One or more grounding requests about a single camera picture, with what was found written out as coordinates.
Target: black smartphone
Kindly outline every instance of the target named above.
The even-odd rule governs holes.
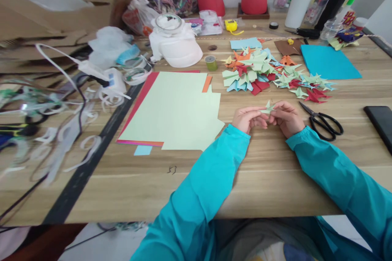
[[[387,106],[363,108],[392,155],[392,110]]]

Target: black scissors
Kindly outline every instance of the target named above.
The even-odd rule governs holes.
[[[333,117],[330,117],[329,115],[326,115],[324,113],[315,113],[314,111],[312,111],[308,106],[306,106],[302,102],[299,102],[299,104],[301,104],[301,106],[310,114],[310,117],[309,117],[310,124],[312,125],[312,129],[318,134],[320,139],[332,142],[332,141],[336,140],[337,135],[343,134],[343,127],[340,125],[340,123],[336,119],[334,119]],[[316,119],[316,117],[319,117],[323,123],[319,122]],[[330,126],[330,124],[325,120],[324,117],[332,120],[339,127],[340,132],[337,132],[336,130],[334,130],[333,127]],[[316,126],[314,123],[317,123],[323,129],[325,129],[328,133],[330,133],[332,138],[327,138],[327,137],[324,137],[322,134],[320,134],[319,131],[316,129]]]

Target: cuff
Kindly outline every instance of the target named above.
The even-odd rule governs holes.
[[[299,133],[289,137],[286,140],[286,143],[289,145],[290,149],[294,151],[296,145],[305,141],[314,140],[314,136],[316,136],[316,139],[319,139],[319,136],[314,132],[314,130],[312,130],[309,126],[306,126]]]
[[[226,130],[229,134],[240,135],[246,139],[250,139],[250,135],[244,133],[243,131],[240,131],[238,128],[236,128],[235,126],[232,126],[231,124],[229,124],[229,126],[227,127]]]

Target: red egg-shaped object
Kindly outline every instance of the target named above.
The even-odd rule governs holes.
[[[223,0],[197,0],[199,10],[213,10],[218,16],[225,16]]]
[[[241,0],[241,9],[245,14],[264,14],[267,12],[267,0]]]

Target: clear plastic cup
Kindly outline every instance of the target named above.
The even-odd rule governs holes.
[[[321,32],[320,39],[328,41],[333,39],[336,34],[343,29],[341,22],[329,20],[324,24],[324,28]]]

